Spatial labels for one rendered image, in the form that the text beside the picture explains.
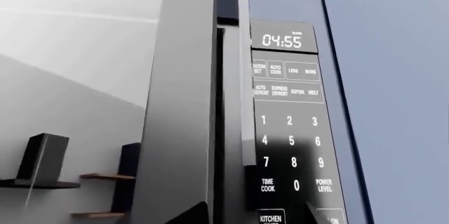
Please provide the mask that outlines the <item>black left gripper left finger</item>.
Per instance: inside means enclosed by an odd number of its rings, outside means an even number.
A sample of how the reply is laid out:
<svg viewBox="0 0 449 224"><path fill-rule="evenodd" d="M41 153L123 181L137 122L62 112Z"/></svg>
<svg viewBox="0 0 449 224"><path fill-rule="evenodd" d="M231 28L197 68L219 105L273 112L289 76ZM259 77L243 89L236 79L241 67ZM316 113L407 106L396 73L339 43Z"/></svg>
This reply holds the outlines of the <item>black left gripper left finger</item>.
<svg viewBox="0 0 449 224"><path fill-rule="evenodd" d="M165 224L210 224L207 202L195 204Z"/></svg>

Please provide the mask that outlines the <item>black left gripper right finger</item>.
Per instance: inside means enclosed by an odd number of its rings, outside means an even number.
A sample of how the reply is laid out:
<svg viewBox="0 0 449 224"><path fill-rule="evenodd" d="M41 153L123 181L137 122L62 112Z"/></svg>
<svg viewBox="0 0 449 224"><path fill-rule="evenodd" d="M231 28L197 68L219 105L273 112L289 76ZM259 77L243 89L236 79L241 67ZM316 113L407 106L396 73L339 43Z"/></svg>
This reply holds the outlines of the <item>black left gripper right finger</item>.
<svg viewBox="0 0 449 224"><path fill-rule="evenodd" d="M305 202L304 205L304 221L305 224L330 224L326 217L318 213L317 209L309 202Z"/></svg>

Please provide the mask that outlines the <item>black microwave control panel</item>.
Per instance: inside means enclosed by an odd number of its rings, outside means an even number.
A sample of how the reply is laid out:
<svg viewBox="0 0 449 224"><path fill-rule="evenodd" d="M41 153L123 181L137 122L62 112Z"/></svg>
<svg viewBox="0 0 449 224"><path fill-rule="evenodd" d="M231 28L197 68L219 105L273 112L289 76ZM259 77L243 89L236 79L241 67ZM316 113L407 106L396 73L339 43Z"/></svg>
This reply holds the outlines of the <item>black microwave control panel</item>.
<svg viewBox="0 0 449 224"><path fill-rule="evenodd" d="M249 0L251 20L313 25L318 53L251 48L256 165L241 142L238 0L218 0L221 135L214 224L375 224L325 0Z"/></svg>

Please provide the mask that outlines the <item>microwave door with glass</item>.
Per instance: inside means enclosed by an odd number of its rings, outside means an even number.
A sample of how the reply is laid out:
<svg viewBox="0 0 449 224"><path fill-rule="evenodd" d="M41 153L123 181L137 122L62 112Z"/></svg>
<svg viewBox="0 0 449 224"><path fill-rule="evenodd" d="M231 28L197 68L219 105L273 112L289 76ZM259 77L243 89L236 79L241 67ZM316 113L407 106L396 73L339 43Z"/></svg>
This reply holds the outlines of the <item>microwave door with glass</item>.
<svg viewBox="0 0 449 224"><path fill-rule="evenodd" d="M0 0L0 224L213 223L217 0Z"/></svg>

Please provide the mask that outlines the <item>digital clock display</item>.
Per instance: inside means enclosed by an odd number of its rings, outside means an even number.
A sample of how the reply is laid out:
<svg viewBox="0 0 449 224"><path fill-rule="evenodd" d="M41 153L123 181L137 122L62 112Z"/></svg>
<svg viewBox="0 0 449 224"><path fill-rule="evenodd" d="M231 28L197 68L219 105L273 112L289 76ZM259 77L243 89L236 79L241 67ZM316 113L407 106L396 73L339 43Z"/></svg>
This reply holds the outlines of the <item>digital clock display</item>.
<svg viewBox="0 0 449 224"><path fill-rule="evenodd" d="M318 53L313 25L305 22L250 21L251 48Z"/></svg>

